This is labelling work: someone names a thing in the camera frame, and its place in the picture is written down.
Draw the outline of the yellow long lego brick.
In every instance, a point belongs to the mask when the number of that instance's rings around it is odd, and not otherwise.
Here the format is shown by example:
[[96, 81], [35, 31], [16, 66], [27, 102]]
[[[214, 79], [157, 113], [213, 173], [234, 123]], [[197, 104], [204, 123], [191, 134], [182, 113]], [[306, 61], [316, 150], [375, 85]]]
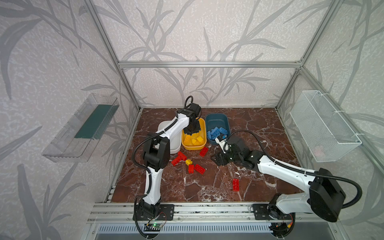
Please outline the yellow long lego brick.
[[184, 145], [192, 145], [192, 136], [185, 135]]

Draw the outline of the yellow lego brick cluster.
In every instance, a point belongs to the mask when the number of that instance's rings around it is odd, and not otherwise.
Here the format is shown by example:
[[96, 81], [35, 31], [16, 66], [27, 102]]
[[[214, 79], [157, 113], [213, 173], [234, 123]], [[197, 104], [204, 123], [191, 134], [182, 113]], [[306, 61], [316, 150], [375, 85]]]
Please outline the yellow lego brick cluster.
[[198, 143], [198, 141], [197, 141], [196, 139], [192, 139], [192, 144], [193, 144], [194, 146], [196, 146], [196, 145], [198, 145], [199, 143]]
[[192, 160], [186, 160], [185, 163], [186, 163], [187, 166], [193, 165], [193, 161]]

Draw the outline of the red lego brick front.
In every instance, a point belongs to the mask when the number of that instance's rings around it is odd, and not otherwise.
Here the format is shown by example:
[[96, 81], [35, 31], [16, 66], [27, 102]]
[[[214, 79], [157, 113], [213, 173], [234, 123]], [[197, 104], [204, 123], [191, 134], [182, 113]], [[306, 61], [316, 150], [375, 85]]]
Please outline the red lego brick front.
[[233, 191], [238, 192], [240, 190], [240, 180], [233, 179]]

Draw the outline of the small red lego brick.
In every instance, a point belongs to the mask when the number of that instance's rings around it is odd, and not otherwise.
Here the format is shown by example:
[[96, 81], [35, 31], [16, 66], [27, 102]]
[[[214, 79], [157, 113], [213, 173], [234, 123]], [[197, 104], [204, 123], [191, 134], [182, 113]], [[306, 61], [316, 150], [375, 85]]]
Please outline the small red lego brick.
[[193, 174], [194, 173], [194, 171], [195, 171], [195, 168], [194, 168], [195, 166], [193, 165], [193, 164], [191, 164], [191, 165], [189, 165], [188, 166], [188, 173], [189, 174]]

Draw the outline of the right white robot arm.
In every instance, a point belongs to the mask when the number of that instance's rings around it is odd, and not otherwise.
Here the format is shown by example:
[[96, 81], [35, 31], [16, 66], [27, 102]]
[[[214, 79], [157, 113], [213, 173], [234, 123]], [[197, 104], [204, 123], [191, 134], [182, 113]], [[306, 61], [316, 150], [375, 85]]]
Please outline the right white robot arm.
[[270, 218], [277, 220], [288, 214], [306, 213], [332, 223], [339, 219], [346, 194], [328, 170], [295, 167], [269, 157], [264, 151], [251, 151], [241, 139], [217, 137], [215, 141], [222, 149], [212, 156], [218, 166], [234, 163], [301, 190], [298, 194], [276, 194], [265, 208]]

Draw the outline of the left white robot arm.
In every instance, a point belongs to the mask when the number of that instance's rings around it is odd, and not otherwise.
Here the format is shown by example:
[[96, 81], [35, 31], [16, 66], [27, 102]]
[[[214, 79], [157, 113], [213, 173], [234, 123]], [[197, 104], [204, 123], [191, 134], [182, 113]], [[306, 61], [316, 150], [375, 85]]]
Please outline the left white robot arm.
[[182, 131], [192, 134], [201, 130], [199, 119], [201, 107], [198, 104], [185, 104], [176, 111], [176, 116], [164, 128], [148, 135], [132, 154], [133, 163], [146, 171], [145, 193], [135, 197], [135, 221], [158, 217], [161, 211], [161, 181], [164, 168], [171, 157], [171, 140]]

